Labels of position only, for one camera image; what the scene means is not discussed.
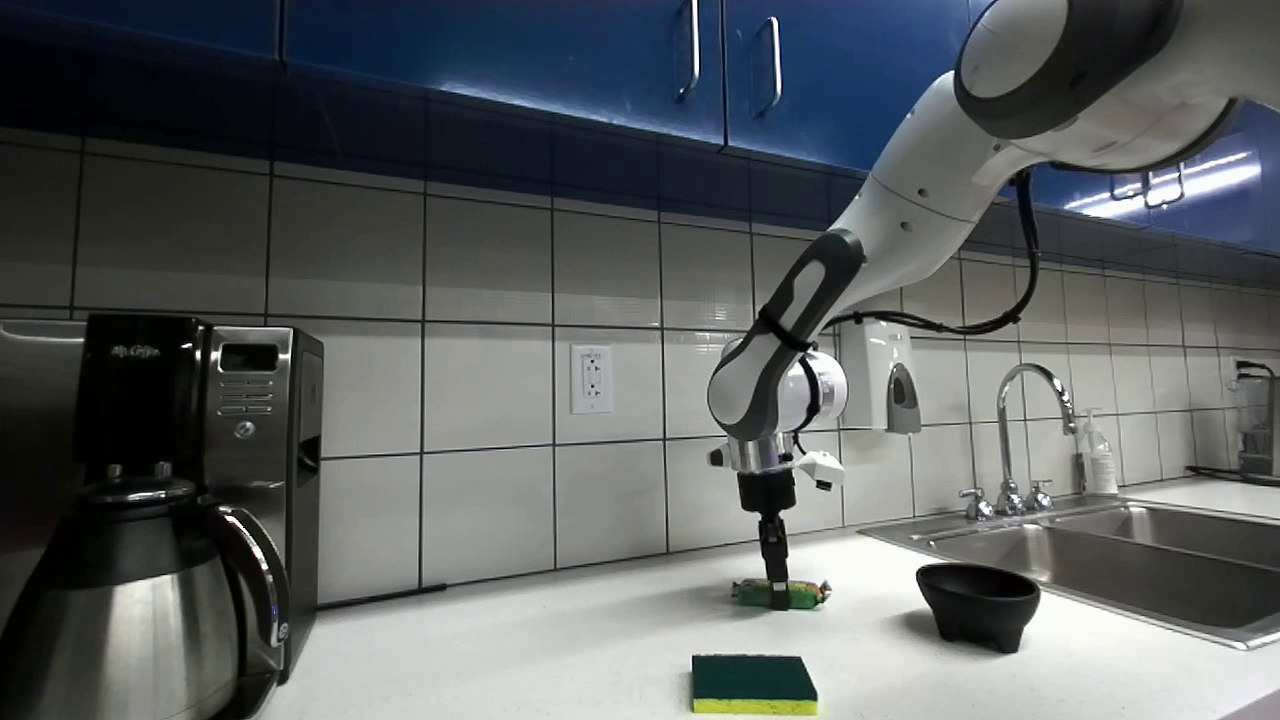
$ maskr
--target electrical outlet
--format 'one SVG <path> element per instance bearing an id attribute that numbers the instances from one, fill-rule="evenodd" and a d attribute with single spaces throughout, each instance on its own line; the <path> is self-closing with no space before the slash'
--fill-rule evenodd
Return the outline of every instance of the electrical outlet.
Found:
<path id="1" fill-rule="evenodd" d="M 614 348 L 573 343 L 570 348 L 570 412 L 608 414 L 614 412 Z"/>

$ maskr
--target faucet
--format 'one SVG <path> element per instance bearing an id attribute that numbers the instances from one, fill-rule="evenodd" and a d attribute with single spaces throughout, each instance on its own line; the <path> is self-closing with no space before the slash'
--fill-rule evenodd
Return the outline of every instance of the faucet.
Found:
<path id="1" fill-rule="evenodd" d="M 1073 405 L 1073 392 L 1067 392 L 1067 385 L 1065 385 L 1062 374 L 1053 374 L 1053 368 L 1044 368 L 1044 363 L 1015 363 L 1015 368 L 1000 378 L 1000 392 L 995 392 L 995 418 L 1000 418 L 1000 496 L 995 496 L 995 510 L 1000 510 L 1000 514 L 1026 514 L 1026 510 L 1048 510 L 1048 506 L 1053 506 L 1053 496 L 1044 492 L 1044 484 L 1031 484 L 1028 496 L 1022 496 L 1015 484 L 1011 484 L 1008 385 L 1011 385 L 1015 374 L 1026 374 L 1026 371 L 1038 371 L 1038 374 L 1053 389 L 1053 394 L 1056 394 L 1056 405 L 1062 405 L 1062 412 L 1065 412 L 1065 436 L 1073 436 L 1075 425 L 1082 425 L 1075 405 Z"/>

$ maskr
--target white tile wall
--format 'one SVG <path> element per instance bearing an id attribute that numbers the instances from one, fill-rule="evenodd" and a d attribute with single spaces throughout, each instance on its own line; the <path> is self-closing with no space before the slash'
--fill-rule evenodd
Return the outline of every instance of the white tile wall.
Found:
<path id="1" fill-rule="evenodd" d="M 810 229 L 16 133 L 0 175 L 5 317 L 193 307 L 325 340 L 325 599 L 757 541 L 736 477 L 708 467 L 703 389 Z M 873 307 L 958 322 L 1022 286 L 1022 262 L 964 254 Z M 1278 307 L 1265 286 L 1044 267 L 1022 326 L 915 333 L 920 436 L 803 436 L 847 478 L 795 478 L 790 528 L 995 492 L 995 385 L 1015 358 L 1099 412 L 1129 484 L 1234 462 L 1234 358 L 1280 357 Z M 618 412 L 570 412 L 573 343 L 618 351 Z M 1022 484 L 1073 486 L 1056 414 L 1026 374 Z"/>

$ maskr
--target carafe handle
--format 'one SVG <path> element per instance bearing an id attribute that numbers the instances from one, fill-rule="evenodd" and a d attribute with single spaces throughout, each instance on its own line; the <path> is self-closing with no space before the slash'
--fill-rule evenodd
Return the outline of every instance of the carafe handle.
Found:
<path id="1" fill-rule="evenodd" d="M 218 545 L 234 572 L 247 584 L 259 655 L 273 679 L 285 679 L 289 664 L 289 578 L 285 559 L 257 514 L 236 505 L 218 505 Z"/>

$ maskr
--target soap dispenser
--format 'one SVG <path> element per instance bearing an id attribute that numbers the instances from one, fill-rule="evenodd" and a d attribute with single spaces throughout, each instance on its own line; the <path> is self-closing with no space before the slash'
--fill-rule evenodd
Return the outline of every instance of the soap dispenser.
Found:
<path id="1" fill-rule="evenodd" d="M 843 425 L 870 432 L 920 432 L 913 374 L 913 333 L 906 322 L 859 319 L 838 333 L 847 371 Z"/>

